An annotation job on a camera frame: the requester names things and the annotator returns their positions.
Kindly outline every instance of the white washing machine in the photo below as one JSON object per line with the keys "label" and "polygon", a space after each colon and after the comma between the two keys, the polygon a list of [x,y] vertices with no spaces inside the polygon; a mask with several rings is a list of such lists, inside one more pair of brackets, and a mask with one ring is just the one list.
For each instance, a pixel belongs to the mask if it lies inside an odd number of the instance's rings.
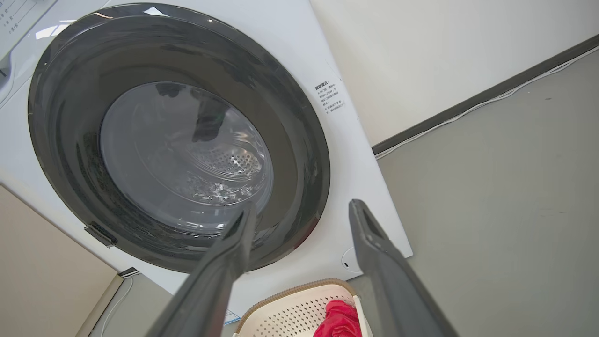
{"label": "white washing machine", "polygon": [[237,315],[360,274],[353,198],[412,255],[308,0],[0,4],[0,182],[118,271],[175,293],[250,201]]}

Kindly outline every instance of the white plastic basket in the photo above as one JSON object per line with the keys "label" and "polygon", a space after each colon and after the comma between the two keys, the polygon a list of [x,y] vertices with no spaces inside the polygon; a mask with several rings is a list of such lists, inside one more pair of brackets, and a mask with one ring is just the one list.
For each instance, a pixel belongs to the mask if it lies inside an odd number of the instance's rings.
{"label": "white plastic basket", "polygon": [[259,302],[243,315],[233,337],[312,337],[332,300],[355,307],[362,337],[372,337],[360,298],[340,279],[300,285]]}

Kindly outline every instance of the white cable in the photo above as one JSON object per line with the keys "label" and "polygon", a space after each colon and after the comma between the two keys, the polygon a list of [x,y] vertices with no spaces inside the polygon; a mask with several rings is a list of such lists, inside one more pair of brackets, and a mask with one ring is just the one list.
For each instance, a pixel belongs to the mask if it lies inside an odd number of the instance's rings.
{"label": "white cable", "polygon": [[544,77],[547,77],[547,76],[549,76],[549,75],[553,75],[553,74],[555,74],[555,73],[558,73],[558,72],[560,72],[560,71],[562,71],[562,70],[564,70],[564,69],[568,68],[568,67],[569,67],[571,64],[573,64],[574,62],[576,62],[576,61],[578,61],[578,60],[580,60],[580,59],[584,58],[584,57],[585,57],[585,56],[587,56],[587,55],[590,55],[590,54],[592,54],[592,53],[596,52],[597,50],[599,50],[599,46],[597,46],[597,47],[595,47],[595,48],[593,48],[593,49],[589,50],[588,52],[586,52],[586,53],[584,53],[584,54],[581,54],[581,55],[579,55],[579,56],[577,56],[577,57],[575,57],[575,58],[573,58],[573,59],[569,60],[568,62],[565,62],[565,63],[563,63],[563,64],[560,64],[559,66],[557,66],[557,67],[555,67],[555,68],[553,68],[553,69],[551,69],[551,70],[547,71],[546,73],[543,73],[543,74],[541,74],[541,75],[539,75],[539,76],[537,76],[537,77],[535,77],[535,78],[533,78],[533,79],[531,79],[531,80],[529,80],[529,81],[527,81],[527,82],[525,82],[525,83],[523,83],[523,84],[521,84],[521,85],[519,85],[519,86],[517,86],[517,87],[513,88],[512,90],[509,90],[509,91],[507,91],[507,92],[505,92],[505,93],[503,93],[503,94],[501,94],[501,95],[499,95],[499,96],[497,96],[497,97],[495,97],[495,98],[492,98],[492,99],[490,99],[490,100],[488,100],[488,101],[485,101],[485,102],[482,102],[482,103],[476,104],[475,106],[473,106],[472,108],[470,108],[470,109],[468,109],[468,110],[466,110],[466,111],[462,112],[462,113],[461,113],[461,114],[459,114],[458,116],[455,116],[455,117],[453,117],[453,118],[451,118],[451,119],[448,119],[448,120],[444,121],[444,122],[443,122],[443,123],[441,123],[441,124],[435,125],[434,127],[430,128],[430,129],[428,129],[428,130],[426,130],[426,131],[424,131],[424,132],[422,132],[422,133],[419,133],[419,134],[417,134],[417,135],[415,135],[415,136],[413,136],[413,137],[411,137],[411,138],[409,138],[409,139],[406,139],[405,141],[403,141],[403,142],[401,142],[401,143],[399,143],[399,144],[397,144],[397,145],[395,145],[395,146],[392,146],[391,148],[389,148],[389,149],[387,149],[387,150],[385,150],[385,151],[382,151],[381,153],[377,154],[375,157],[376,157],[376,159],[377,159],[377,160],[379,160],[379,159],[383,158],[384,156],[388,155],[389,153],[391,153],[391,152],[395,151],[395,150],[396,150],[398,147],[400,147],[400,146],[402,146],[402,145],[405,145],[405,144],[407,144],[407,143],[413,142],[413,141],[415,141],[416,139],[418,139],[418,138],[420,138],[420,137],[424,136],[425,134],[428,134],[429,132],[431,132],[431,131],[433,131],[433,130],[436,130],[436,129],[438,129],[438,128],[442,127],[443,125],[449,124],[449,123],[451,123],[451,122],[455,122],[455,121],[457,121],[458,119],[460,119],[460,118],[464,117],[464,116],[465,116],[467,113],[471,113],[472,111],[475,111],[476,109],[478,109],[478,108],[480,108],[480,107],[483,107],[483,106],[485,106],[485,105],[487,105],[487,104],[489,104],[489,103],[497,102],[497,101],[503,100],[503,99],[505,99],[505,98],[508,98],[509,96],[512,96],[513,94],[515,94],[515,93],[516,93],[516,91],[518,91],[518,90],[520,90],[520,89],[524,88],[525,86],[529,85],[530,83],[532,83],[532,82],[536,82],[536,81],[538,81],[538,80],[540,80],[540,79],[542,79],[542,78],[544,78]]}
{"label": "white cable", "polygon": [[129,277],[126,277],[124,279],[130,279],[131,280],[131,285],[129,285],[129,289],[127,289],[127,291],[125,292],[125,294],[123,295],[123,297],[121,297],[120,300],[118,300],[118,302],[116,302],[116,304],[114,305],[114,307],[112,307],[112,309],[110,309],[110,311],[108,312],[108,315],[106,315],[106,319],[104,320],[104,324],[102,324],[102,332],[100,332],[100,337],[104,337],[104,330],[106,329],[106,323],[108,323],[108,320],[110,319],[110,314],[112,314],[112,312],[116,309],[116,307],[119,306],[120,301],[122,301],[123,299],[125,299],[125,297],[127,297],[127,294],[129,293],[129,291],[131,290],[131,288],[133,288],[133,278],[131,276],[129,276]]}

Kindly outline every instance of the floor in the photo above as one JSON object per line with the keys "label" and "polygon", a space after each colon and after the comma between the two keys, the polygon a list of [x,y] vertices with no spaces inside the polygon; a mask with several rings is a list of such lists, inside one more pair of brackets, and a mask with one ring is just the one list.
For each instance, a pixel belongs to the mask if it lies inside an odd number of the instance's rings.
{"label": "floor", "polygon": [[[462,337],[599,336],[598,128],[599,52],[379,161],[409,262]],[[169,298],[136,276],[104,337],[143,336]]]}

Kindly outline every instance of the door glass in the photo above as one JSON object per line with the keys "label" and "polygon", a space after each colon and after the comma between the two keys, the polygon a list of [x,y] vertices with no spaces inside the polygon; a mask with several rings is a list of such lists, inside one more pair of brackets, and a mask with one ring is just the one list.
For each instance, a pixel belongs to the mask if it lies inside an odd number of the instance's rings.
{"label": "door glass", "polygon": [[121,95],[102,122],[101,151],[121,192],[158,221],[214,235],[273,189],[273,165],[255,127],[221,97],[154,82]]}

